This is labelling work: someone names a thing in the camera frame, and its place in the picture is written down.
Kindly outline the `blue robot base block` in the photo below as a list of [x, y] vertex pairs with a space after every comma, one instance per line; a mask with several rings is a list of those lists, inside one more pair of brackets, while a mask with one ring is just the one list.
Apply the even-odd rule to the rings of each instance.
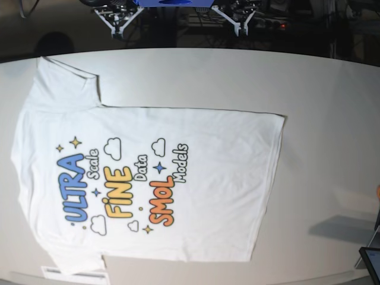
[[214, 0], [135, 0], [133, 3], [140, 7], [206, 7], [212, 6]]

